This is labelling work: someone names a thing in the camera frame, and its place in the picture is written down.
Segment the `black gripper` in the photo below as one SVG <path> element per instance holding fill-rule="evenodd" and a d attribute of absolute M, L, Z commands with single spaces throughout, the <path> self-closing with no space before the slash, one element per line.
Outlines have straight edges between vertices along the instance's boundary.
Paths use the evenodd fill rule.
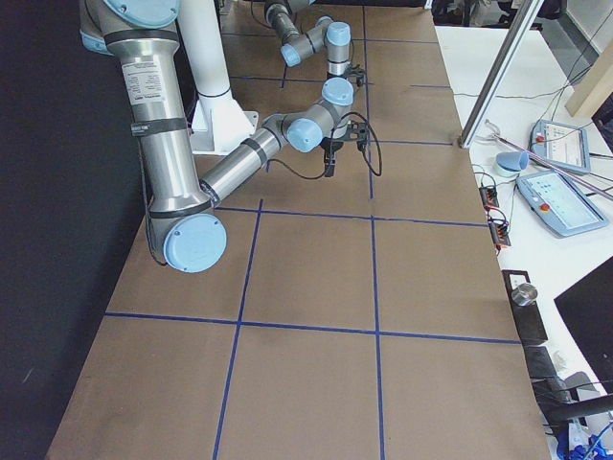
<path fill-rule="evenodd" d="M 324 152 L 324 165 L 325 169 L 324 177 L 334 176 L 336 165 L 336 152 L 342 149 L 344 141 L 334 138 L 326 137 L 320 143 L 320 147 Z"/>

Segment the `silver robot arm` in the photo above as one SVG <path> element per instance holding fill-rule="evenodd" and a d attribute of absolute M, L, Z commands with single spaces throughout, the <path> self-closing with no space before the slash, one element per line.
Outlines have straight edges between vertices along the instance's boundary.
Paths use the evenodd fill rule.
<path fill-rule="evenodd" d="M 308 31 L 301 33 L 292 15 L 313 1 L 265 1 L 264 19 L 281 40 L 281 55 L 288 67 L 295 67 L 322 50 L 327 52 L 328 75 L 346 77 L 351 66 L 351 26 L 330 16 L 320 17 Z"/>
<path fill-rule="evenodd" d="M 154 261 L 188 273 L 222 256 L 227 234 L 215 207 L 285 147 L 309 152 L 341 139 L 353 103 L 351 28 L 330 17 L 301 33 L 303 1 L 268 1 L 267 24 L 296 66 L 325 51 L 328 80 L 308 109 L 259 121 L 234 99 L 211 1 L 83 1 L 90 51 L 121 64 L 131 132 L 143 169 L 146 236 Z"/>

